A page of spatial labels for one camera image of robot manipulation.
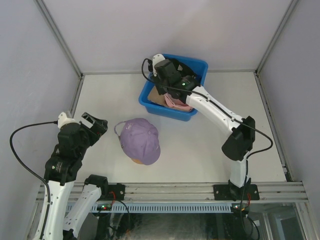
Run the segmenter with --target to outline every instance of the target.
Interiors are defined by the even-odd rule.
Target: blue plastic bin
[[[204,85],[206,74],[208,71],[208,64],[205,61],[194,59],[190,57],[184,57],[184,56],[176,56],[171,54],[163,54],[166,58],[172,58],[177,59],[180,62],[186,64],[189,68],[191,68],[198,76],[201,77],[201,85]],[[154,87],[154,84],[150,81],[146,81],[142,92],[139,96],[139,103],[143,106],[145,106],[146,110],[151,114],[156,114],[160,116],[165,116],[172,119],[177,119],[181,121],[189,121],[193,115],[195,115],[198,111],[196,109],[193,109],[189,112],[186,111],[180,111],[176,109],[172,109],[169,107],[164,107],[161,105],[158,105],[156,103],[153,103],[148,100],[148,95],[152,88]]]

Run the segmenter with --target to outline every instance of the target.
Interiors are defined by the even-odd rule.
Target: black mount bracket
[[[240,201],[244,190],[243,200],[248,201],[248,194],[251,200],[260,200],[258,186],[251,184],[248,181],[244,187],[237,187],[233,185],[230,180],[228,184],[215,184],[213,185],[214,200],[216,201]]]
[[[120,183],[109,185],[109,192],[114,192],[117,200],[125,200],[126,186]]]

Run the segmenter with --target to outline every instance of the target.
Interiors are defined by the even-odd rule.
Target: robotic arm
[[[44,203],[34,240],[76,240],[80,228],[94,203],[108,193],[106,177],[90,175],[79,200],[65,217],[66,207],[74,186],[82,159],[90,146],[108,130],[108,122],[88,113],[76,122],[62,112],[58,118],[58,144],[45,164],[44,179],[50,196],[45,189]]]
[[[148,63],[153,71],[151,80],[160,95],[168,93],[172,98],[197,109],[221,129],[225,136],[222,152],[232,160],[230,192],[237,195],[246,184],[246,159],[255,141],[255,120],[250,116],[242,118],[226,108],[200,85],[195,76],[182,76],[173,62],[163,55],[155,55]]]

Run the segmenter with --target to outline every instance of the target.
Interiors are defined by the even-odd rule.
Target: pink cloth
[[[170,108],[177,108],[177,109],[181,109],[181,110],[185,110],[185,111],[191,111],[193,109],[192,106],[189,106],[185,103],[183,103],[182,101],[180,101],[179,99],[174,99],[171,97],[171,95],[169,93],[166,93],[164,95],[164,99],[165,99],[165,103],[168,105],[168,107]]]

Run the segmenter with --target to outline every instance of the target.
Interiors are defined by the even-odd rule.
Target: cap brim
[[[157,150],[155,150],[154,152],[152,152],[151,154],[144,156],[143,159],[140,159],[140,161],[144,164],[144,165],[151,165],[154,164],[160,157],[161,154],[161,150],[160,150],[160,146],[157,148]]]

